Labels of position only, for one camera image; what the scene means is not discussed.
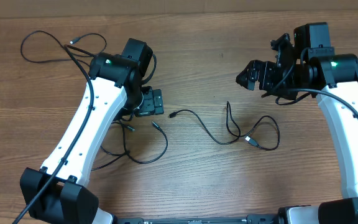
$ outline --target wooden tabletop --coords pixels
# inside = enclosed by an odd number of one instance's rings
[[[63,43],[98,32],[106,52],[119,54],[128,38],[143,40],[157,56],[150,85],[162,89],[165,114],[135,118],[127,147],[138,159],[151,159],[165,146],[152,127],[158,123],[169,140],[157,162],[138,165],[123,157],[92,172],[88,186],[99,205],[119,217],[235,217],[276,213],[287,205],[318,205],[341,198],[333,142],[316,100],[277,106],[262,91],[235,83],[250,60],[275,61],[270,40],[309,22],[326,21],[337,54],[358,56],[358,11],[247,12],[152,16],[95,16],[0,20],[0,223],[10,223],[24,208],[19,187],[26,167],[38,169],[71,121],[85,89],[73,62],[34,64],[23,60],[22,39],[45,30]],[[77,46],[97,52],[98,37]],[[37,34],[24,46],[34,60],[68,58],[48,36]],[[281,130],[276,151],[262,151],[240,140],[220,146],[189,113],[168,118],[179,109],[197,112],[221,141],[232,139],[225,128],[226,101],[243,132],[265,114]],[[274,146],[270,122],[253,137]],[[122,152],[121,129],[113,126],[103,146]],[[112,157],[99,153],[94,166]],[[37,223],[30,216],[23,223]]]

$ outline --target beige wall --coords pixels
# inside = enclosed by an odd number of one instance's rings
[[[358,9],[357,0],[0,0],[0,18]]]

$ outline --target wooden table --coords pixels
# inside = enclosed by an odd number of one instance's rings
[[[341,198],[340,176],[332,139],[314,99],[277,106],[262,91],[235,83],[250,60],[274,61],[269,41],[308,22],[329,23],[337,54],[358,56],[358,11],[247,12],[153,16],[96,16],[0,20],[0,223],[10,223],[25,203],[19,179],[26,167],[38,169],[71,121],[85,87],[73,62],[28,63],[21,58],[22,39],[41,29],[64,43],[98,32],[108,40],[106,52],[118,54],[128,38],[146,41],[157,70],[150,84],[161,88],[165,114],[136,118],[128,133],[133,156],[157,162],[138,165],[122,158],[93,172],[88,188],[100,207],[119,217],[234,217],[275,213],[287,205],[318,205]],[[89,37],[77,43],[97,52],[103,43]],[[31,37],[24,47],[34,60],[67,58],[46,35]],[[197,112],[216,138],[232,139],[225,129],[226,101],[243,132],[263,115],[280,125],[281,145],[261,151],[243,140],[229,146],[212,141],[192,114],[167,118],[172,111]],[[122,152],[119,127],[111,128],[103,146]],[[273,146],[276,131],[268,122],[253,135]],[[94,165],[112,158],[103,153]],[[28,215],[23,223],[37,223]]]

